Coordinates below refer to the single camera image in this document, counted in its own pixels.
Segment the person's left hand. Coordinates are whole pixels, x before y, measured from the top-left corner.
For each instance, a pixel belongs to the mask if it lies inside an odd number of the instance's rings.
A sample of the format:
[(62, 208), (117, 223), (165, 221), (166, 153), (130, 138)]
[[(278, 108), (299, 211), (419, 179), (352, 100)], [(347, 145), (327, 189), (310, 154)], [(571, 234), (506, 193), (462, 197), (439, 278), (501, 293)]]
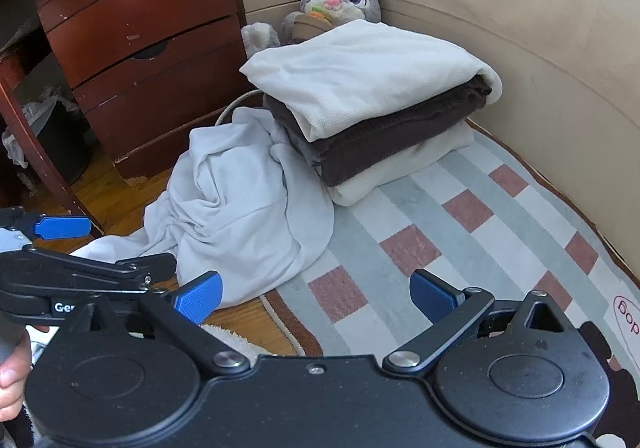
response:
[(24, 331), (21, 342), (1, 365), (1, 423), (15, 419), (20, 413), (31, 365), (30, 337), (28, 332)]

